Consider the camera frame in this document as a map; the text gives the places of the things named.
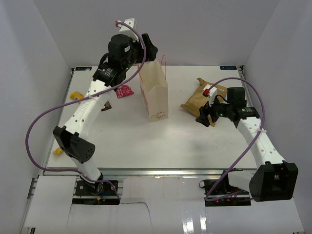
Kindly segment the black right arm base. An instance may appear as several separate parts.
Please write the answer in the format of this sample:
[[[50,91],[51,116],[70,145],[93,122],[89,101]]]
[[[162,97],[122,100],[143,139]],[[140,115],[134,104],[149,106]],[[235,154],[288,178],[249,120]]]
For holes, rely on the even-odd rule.
[[[227,207],[227,206],[251,206],[251,198],[248,192],[241,192],[236,195],[232,193],[241,191],[237,187],[230,186],[228,182],[221,182],[210,194],[209,199],[226,195],[226,198],[216,201],[205,201],[206,207]]]

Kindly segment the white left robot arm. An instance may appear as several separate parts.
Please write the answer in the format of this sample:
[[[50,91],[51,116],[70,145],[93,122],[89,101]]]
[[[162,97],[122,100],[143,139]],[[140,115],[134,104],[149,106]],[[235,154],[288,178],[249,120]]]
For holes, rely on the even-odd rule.
[[[108,53],[100,60],[92,76],[90,87],[76,111],[63,127],[55,127],[53,135],[59,147],[76,164],[78,170],[89,180],[86,189],[94,195],[103,189],[102,175],[92,159],[95,145],[88,142],[89,132],[104,104],[115,93],[116,85],[126,79],[126,73],[134,64],[154,61],[158,48],[147,33],[142,34],[144,44],[123,34],[112,36]]]

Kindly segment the brown chocolate bar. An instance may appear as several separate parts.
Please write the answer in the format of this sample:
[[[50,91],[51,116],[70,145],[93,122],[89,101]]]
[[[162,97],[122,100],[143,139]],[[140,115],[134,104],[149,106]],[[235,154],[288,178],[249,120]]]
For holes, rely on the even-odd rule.
[[[110,110],[112,108],[110,102],[106,102],[103,106],[103,108],[101,109],[102,112],[106,111],[106,110]]]

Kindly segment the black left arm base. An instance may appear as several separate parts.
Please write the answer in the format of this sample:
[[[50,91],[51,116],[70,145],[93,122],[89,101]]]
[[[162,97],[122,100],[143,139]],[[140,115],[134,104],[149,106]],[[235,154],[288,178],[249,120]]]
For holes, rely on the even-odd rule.
[[[118,191],[118,181],[110,180],[112,183],[103,183],[98,188],[87,185],[83,180],[77,180],[74,189],[72,204],[75,205],[119,205],[114,187]]]

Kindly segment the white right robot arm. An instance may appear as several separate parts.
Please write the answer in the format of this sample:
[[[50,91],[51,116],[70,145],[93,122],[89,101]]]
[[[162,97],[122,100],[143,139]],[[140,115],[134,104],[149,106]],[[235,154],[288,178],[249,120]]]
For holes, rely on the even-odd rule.
[[[273,146],[266,131],[262,129],[258,111],[247,105],[244,88],[228,88],[227,98],[220,102],[217,88],[206,85],[203,96],[209,100],[200,107],[196,121],[208,127],[220,117],[228,118],[246,140],[248,147],[245,151],[250,151],[256,162],[254,174],[231,166],[206,195],[212,194],[220,185],[225,194],[248,192],[256,202],[290,200],[295,189],[298,167],[295,163],[287,162]]]

